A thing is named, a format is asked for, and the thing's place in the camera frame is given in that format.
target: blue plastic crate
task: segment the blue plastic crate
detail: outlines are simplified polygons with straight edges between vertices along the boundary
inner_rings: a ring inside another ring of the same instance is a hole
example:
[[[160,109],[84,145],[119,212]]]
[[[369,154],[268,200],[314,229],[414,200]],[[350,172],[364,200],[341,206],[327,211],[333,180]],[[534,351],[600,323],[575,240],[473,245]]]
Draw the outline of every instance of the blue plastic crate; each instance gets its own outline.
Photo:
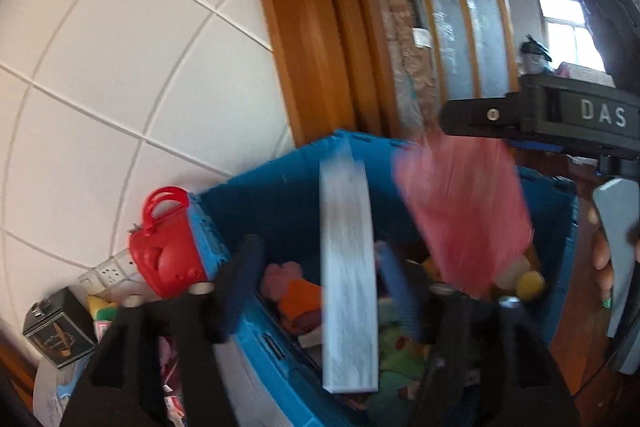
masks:
[[[305,278],[320,283],[319,166],[347,139],[364,162],[374,237],[414,243],[420,235],[392,180],[391,161],[403,142],[338,131],[257,169],[192,196],[189,216],[203,257],[220,261],[242,238],[257,233],[269,263],[297,261]],[[534,245],[549,290],[530,311],[546,342],[564,305],[574,259],[577,200],[574,184],[520,168],[535,234]],[[367,418],[322,389],[319,368],[290,339],[256,295],[247,304],[237,339],[267,390],[298,426],[366,425]]]

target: human hand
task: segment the human hand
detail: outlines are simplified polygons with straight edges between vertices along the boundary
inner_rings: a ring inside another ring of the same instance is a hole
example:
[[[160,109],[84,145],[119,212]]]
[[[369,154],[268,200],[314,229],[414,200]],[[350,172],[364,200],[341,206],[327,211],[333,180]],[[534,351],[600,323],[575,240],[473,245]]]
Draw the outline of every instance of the human hand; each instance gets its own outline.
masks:
[[[596,209],[592,206],[587,212],[587,220],[598,227],[593,234],[591,247],[591,260],[596,272],[596,282],[600,287],[603,305],[609,307],[611,304],[611,289],[613,288],[613,266],[611,264],[611,250],[604,235],[604,230],[600,226],[600,218]],[[636,243],[636,261],[640,263],[640,241]]]

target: red handbag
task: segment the red handbag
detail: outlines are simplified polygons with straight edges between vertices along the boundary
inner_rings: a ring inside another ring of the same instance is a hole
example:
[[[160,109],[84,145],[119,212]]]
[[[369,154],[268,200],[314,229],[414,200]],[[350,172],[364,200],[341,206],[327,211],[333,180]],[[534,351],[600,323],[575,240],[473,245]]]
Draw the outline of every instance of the red handbag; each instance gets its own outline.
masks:
[[[178,205],[154,217],[163,201]],[[189,195],[180,187],[162,187],[142,207],[142,226],[129,235],[129,253],[146,283],[161,298],[174,297],[207,280],[187,218]]]

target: white tile wall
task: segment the white tile wall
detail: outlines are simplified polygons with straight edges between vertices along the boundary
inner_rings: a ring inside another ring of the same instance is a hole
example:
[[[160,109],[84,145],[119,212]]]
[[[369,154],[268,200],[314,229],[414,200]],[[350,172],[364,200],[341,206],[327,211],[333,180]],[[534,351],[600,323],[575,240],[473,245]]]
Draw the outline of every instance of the white tile wall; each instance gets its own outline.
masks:
[[[150,191],[288,129],[260,0],[0,0],[0,325],[121,251]]]

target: pink package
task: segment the pink package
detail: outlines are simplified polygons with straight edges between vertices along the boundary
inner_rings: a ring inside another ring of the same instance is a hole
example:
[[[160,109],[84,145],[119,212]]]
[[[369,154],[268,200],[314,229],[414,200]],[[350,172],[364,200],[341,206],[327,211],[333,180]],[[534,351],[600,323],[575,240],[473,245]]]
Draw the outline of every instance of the pink package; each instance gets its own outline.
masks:
[[[495,139],[421,139],[395,161],[396,185],[445,282],[485,296],[533,231],[516,166]]]

